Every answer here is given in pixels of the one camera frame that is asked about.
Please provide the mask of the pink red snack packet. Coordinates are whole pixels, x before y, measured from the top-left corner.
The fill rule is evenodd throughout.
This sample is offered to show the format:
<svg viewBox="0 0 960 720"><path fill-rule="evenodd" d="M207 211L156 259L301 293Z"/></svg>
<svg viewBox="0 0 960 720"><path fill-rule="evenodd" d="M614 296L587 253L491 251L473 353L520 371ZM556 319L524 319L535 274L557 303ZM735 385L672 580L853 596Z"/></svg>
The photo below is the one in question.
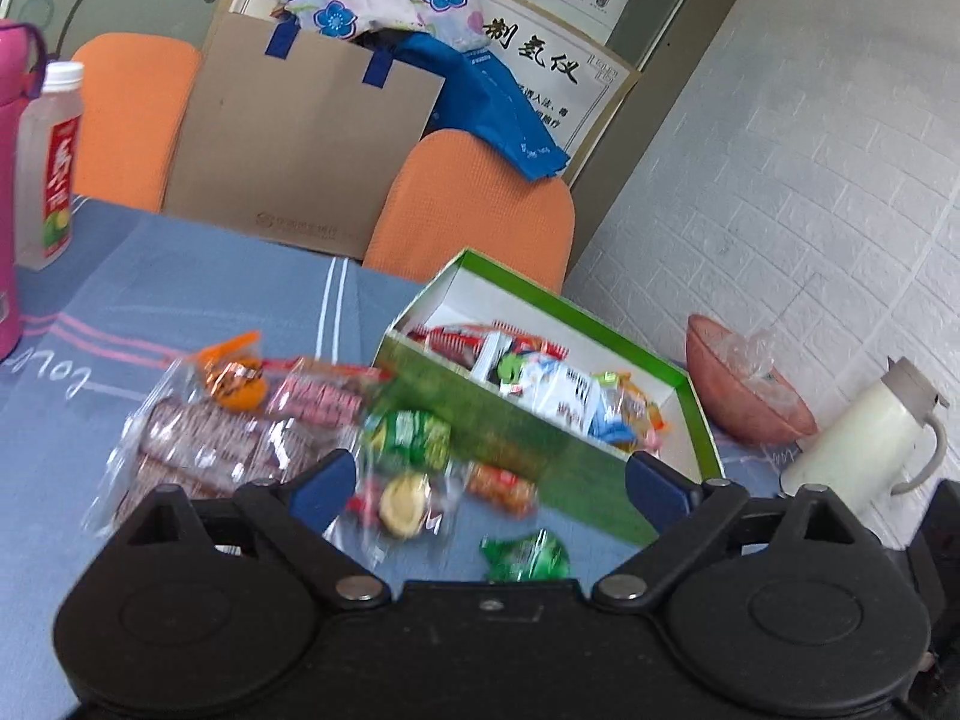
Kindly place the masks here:
<svg viewBox="0 0 960 720"><path fill-rule="evenodd" d="M299 358L267 401L267 413L324 429L361 426L389 382L379 367Z"/></svg>

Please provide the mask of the green candy packet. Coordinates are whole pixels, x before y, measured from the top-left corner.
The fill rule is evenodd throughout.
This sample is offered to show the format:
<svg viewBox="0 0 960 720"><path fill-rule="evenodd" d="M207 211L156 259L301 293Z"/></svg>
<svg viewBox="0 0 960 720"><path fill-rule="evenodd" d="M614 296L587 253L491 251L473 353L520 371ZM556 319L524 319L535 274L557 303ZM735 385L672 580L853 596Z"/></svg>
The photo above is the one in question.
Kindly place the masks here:
<svg viewBox="0 0 960 720"><path fill-rule="evenodd" d="M364 436L364 458L382 473L443 473L449 447L451 426L430 411L389 411Z"/></svg>

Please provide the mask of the brown cookie pack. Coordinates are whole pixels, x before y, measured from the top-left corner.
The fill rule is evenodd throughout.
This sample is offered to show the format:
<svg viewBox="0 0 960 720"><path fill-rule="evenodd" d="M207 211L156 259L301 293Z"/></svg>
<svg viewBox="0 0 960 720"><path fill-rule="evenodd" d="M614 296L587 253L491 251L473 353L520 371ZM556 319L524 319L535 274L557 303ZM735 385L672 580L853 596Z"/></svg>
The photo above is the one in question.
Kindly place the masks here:
<svg viewBox="0 0 960 720"><path fill-rule="evenodd" d="M177 484L195 499L217 499L256 479L285 483L332 450L353 450L358 426L324 429L267 413L285 376L283 367L263 361L268 395L262 408L231 411L203 390L193 359L176 359L128 415L83 528L114 532L160 484Z"/></svg>

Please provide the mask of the orange small snack packet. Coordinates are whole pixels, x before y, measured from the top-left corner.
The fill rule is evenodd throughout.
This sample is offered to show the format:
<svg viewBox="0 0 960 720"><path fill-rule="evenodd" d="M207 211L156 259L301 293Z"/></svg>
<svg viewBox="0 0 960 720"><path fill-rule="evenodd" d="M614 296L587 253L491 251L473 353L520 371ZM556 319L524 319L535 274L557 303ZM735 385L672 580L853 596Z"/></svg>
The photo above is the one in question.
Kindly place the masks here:
<svg viewBox="0 0 960 720"><path fill-rule="evenodd" d="M260 333L245 332L194 355L206 394L221 408L257 411L268 395L260 354Z"/></svg>

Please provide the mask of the white cartoon snack bag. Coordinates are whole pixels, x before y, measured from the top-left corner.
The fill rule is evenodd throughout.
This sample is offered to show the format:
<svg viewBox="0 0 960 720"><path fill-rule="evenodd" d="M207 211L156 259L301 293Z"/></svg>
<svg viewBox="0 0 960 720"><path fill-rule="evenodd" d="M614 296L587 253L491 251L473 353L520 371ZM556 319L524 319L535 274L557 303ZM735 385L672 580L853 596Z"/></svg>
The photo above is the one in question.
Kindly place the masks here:
<svg viewBox="0 0 960 720"><path fill-rule="evenodd" d="M597 410L601 387L594 377L545 353L506 353L490 382L534 415L585 436Z"/></svg>

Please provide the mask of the orange yellow snack bag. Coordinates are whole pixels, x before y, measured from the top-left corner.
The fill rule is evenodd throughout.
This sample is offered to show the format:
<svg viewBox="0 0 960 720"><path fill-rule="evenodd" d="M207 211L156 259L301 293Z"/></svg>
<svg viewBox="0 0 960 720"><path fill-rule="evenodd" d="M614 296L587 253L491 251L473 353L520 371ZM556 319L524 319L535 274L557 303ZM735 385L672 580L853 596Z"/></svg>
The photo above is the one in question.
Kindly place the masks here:
<svg viewBox="0 0 960 720"><path fill-rule="evenodd" d="M662 439L669 433L669 422L662 417L658 404L628 372L599 372L594 379L599 382L601 396L589 434L625 454L644 450L658 455Z"/></svg>

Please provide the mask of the white thermal jug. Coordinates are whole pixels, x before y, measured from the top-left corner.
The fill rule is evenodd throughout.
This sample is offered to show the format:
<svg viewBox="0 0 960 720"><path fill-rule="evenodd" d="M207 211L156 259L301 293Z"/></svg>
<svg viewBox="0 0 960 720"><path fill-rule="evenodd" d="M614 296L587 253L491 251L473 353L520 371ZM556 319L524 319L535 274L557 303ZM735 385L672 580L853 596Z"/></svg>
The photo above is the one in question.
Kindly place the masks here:
<svg viewBox="0 0 960 720"><path fill-rule="evenodd" d="M921 488L946 460L946 426L937 408L950 408L946 395L908 358L889 359L884 375L851 401L781 473L782 494L802 488L832 489L853 514L861 515L882 497ZM914 447L929 429L934 450L912 478L903 476Z"/></svg>

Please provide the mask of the green cardboard box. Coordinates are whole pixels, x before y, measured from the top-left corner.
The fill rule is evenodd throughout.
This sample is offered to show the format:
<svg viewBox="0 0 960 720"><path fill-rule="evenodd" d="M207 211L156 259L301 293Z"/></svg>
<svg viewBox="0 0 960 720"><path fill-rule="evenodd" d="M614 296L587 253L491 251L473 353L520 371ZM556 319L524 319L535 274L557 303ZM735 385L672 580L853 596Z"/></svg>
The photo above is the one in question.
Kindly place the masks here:
<svg viewBox="0 0 960 720"><path fill-rule="evenodd" d="M530 479L550 509L628 543L665 523L628 500L628 445L651 437L692 483L722 473L685 371L473 250L394 320L374 362L394 406L451 426L456 457Z"/></svg>

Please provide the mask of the blue striped tablecloth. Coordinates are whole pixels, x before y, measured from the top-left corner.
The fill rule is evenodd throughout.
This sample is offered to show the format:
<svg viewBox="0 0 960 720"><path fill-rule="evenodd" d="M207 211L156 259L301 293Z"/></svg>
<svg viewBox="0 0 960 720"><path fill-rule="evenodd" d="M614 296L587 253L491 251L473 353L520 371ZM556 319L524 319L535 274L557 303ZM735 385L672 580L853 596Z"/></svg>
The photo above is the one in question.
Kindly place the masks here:
<svg viewBox="0 0 960 720"><path fill-rule="evenodd" d="M60 603L99 553L82 525L128 415L174 356L257 330L268 354L374 355L410 283L216 227L88 202L75 241L18 277L25 331L2 367L2 712L89 718L53 651ZM455 524L438 567L396 557L381 611L308 619L306 649L249 695L252 718L724 718L651 631L594 610L590 582L628 556L548 507L573 577L471 589L485 509Z"/></svg>

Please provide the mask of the right orange chair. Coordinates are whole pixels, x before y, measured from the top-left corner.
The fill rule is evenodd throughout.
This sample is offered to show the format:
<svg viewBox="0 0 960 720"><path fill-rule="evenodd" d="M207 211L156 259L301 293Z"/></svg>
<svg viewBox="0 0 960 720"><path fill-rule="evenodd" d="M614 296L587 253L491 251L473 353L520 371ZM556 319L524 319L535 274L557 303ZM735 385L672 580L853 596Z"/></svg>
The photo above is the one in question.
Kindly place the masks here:
<svg viewBox="0 0 960 720"><path fill-rule="evenodd" d="M472 249L560 293L575 224L562 179L529 181L470 133L439 130L395 177L363 265L424 283Z"/></svg>

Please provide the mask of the orange chair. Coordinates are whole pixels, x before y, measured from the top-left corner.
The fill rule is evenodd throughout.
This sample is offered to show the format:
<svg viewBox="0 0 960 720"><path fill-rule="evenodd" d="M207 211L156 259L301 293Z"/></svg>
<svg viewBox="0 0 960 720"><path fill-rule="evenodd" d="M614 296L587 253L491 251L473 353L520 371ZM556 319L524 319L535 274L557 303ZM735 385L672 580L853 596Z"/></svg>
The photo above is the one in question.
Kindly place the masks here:
<svg viewBox="0 0 960 720"><path fill-rule="evenodd" d="M85 67L76 192L158 213L202 54L174 37L108 32L73 60Z"/></svg>
<svg viewBox="0 0 960 720"><path fill-rule="evenodd" d="M424 283L472 249L560 293L575 224L562 179L529 181L470 133L439 130L395 177L363 265Z"/></svg>

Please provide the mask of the brown paper bag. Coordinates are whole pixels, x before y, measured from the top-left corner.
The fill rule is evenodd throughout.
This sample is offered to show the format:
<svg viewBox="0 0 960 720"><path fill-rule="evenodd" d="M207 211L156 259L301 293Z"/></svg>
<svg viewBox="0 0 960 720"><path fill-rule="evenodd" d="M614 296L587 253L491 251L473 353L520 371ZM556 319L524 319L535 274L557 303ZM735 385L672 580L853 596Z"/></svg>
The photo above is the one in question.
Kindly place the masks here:
<svg viewBox="0 0 960 720"><path fill-rule="evenodd" d="M228 13L190 93L164 213L359 259L442 87L385 50Z"/></svg>

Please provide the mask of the blue plastic bag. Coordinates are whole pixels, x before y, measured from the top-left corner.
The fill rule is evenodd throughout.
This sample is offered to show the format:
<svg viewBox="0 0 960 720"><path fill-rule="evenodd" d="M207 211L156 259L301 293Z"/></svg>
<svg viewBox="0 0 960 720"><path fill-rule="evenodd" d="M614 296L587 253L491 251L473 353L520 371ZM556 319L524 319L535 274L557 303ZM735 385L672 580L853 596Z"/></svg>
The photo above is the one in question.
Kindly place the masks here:
<svg viewBox="0 0 960 720"><path fill-rule="evenodd" d="M443 80L425 133L470 133L530 182L565 171L569 156L511 70L488 49L459 52L426 32L402 31L378 32L370 46Z"/></svg>

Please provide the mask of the left orange chair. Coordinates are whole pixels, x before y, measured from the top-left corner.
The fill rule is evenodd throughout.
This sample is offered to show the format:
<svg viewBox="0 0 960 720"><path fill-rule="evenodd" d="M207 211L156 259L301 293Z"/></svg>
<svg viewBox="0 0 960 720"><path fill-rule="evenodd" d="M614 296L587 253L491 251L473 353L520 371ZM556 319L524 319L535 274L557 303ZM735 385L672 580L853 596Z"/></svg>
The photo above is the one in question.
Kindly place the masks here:
<svg viewBox="0 0 960 720"><path fill-rule="evenodd" d="M73 60L85 67L76 192L158 213L202 54L174 37L108 32Z"/></svg>

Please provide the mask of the clear plastic drink bottle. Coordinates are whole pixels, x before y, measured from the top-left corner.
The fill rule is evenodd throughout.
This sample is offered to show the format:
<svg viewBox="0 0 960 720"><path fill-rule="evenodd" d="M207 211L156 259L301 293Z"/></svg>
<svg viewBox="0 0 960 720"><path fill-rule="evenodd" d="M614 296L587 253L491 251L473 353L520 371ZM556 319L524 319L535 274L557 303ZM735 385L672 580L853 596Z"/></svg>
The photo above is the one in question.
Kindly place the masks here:
<svg viewBox="0 0 960 720"><path fill-rule="evenodd" d="M43 93L21 115L14 174L16 263L44 270L71 241L71 202L83 117L82 62L52 62Z"/></svg>

